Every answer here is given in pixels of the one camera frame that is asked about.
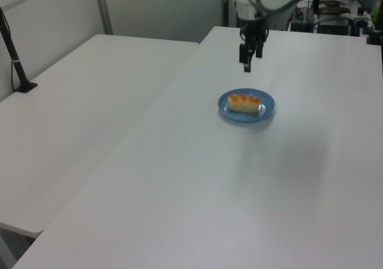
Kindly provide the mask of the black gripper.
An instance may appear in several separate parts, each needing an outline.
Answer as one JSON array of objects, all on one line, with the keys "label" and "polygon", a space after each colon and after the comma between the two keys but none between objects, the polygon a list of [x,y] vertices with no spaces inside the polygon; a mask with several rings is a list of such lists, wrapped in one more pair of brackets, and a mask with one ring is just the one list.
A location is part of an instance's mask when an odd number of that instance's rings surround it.
[{"label": "black gripper", "polygon": [[240,20],[240,36],[244,40],[239,45],[239,62],[243,64],[245,72],[251,72],[252,51],[256,57],[263,57],[263,47],[267,40],[269,29],[265,17],[256,20]]}]

